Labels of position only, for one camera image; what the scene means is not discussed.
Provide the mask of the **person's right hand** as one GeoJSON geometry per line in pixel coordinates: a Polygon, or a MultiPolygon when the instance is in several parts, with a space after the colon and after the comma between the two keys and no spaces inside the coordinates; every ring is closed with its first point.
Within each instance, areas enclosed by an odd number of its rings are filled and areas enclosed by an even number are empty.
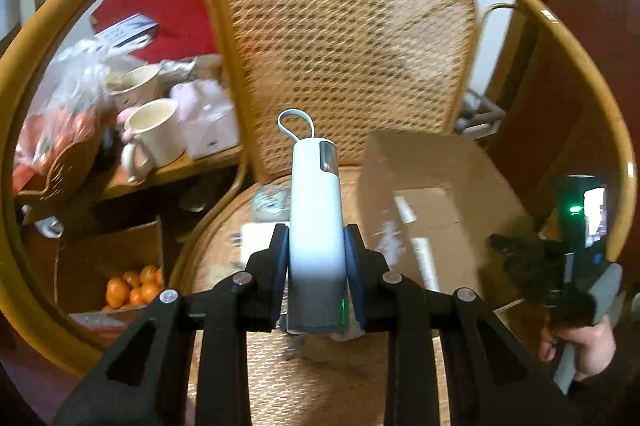
{"type": "Polygon", "coordinates": [[[598,324],[585,328],[561,328],[559,325],[549,328],[545,325],[541,330],[539,347],[541,361],[553,360],[558,342],[569,342],[576,347],[576,382],[602,373],[616,353],[615,337],[608,316],[604,316],[598,324]]]}

